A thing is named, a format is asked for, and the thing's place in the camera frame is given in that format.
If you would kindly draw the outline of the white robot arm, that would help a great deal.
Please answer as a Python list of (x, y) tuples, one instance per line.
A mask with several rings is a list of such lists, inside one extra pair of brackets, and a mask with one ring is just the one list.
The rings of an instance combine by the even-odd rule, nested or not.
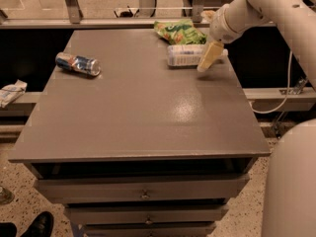
[[(303, 0), (233, 0), (210, 14), (209, 27), (237, 66), (259, 68), (248, 86), (283, 87), (290, 54), (295, 71), (316, 81), (316, 14)], [(261, 237), (316, 237), (315, 118), (286, 132), (270, 156)]]

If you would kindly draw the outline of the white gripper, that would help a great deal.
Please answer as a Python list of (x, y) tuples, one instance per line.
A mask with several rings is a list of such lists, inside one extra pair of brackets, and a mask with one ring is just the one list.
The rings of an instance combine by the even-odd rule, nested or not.
[(203, 11), (201, 16), (209, 23), (209, 36), (212, 41), (208, 42), (202, 52), (197, 71), (206, 71), (213, 62), (221, 55), (226, 43), (232, 43), (241, 37), (240, 33), (233, 31), (225, 18), (229, 5), (224, 4), (216, 12), (213, 10)]

